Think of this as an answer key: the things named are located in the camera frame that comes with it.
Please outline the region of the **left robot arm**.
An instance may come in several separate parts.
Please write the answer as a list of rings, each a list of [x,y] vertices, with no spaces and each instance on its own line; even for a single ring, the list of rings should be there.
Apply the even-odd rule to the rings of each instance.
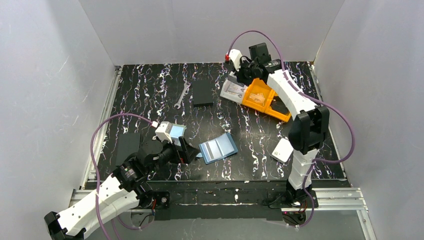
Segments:
[[[200,153],[183,137],[177,141],[152,139],[141,143],[138,151],[131,153],[95,190],[65,210],[46,214],[44,221],[51,239],[84,240],[106,222],[136,207],[149,209],[152,214],[156,209],[167,209],[170,193],[154,190],[149,178],[164,165],[189,164]]]

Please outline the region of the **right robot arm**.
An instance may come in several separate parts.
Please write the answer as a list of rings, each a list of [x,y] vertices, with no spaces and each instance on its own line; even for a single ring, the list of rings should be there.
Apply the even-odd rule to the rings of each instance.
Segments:
[[[267,45],[260,43],[249,47],[250,57],[239,50],[228,51],[226,59],[232,61],[236,79],[251,85],[259,78],[270,87],[288,109],[293,123],[288,140],[293,148],[292,169],[288,177],[295,191],[311,185],[311,167],[322,147],[329,128],[330,111],[318,106],[291,78],[280,59],[272,59]]]

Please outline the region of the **blue leather card holder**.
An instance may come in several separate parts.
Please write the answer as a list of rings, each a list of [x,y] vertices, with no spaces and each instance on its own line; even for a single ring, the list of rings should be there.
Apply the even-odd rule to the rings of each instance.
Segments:
[[[200,153],[195,157],[203,159],[206,165],[223,160],[239,151],[229,132],[199,144],[199,150]]]

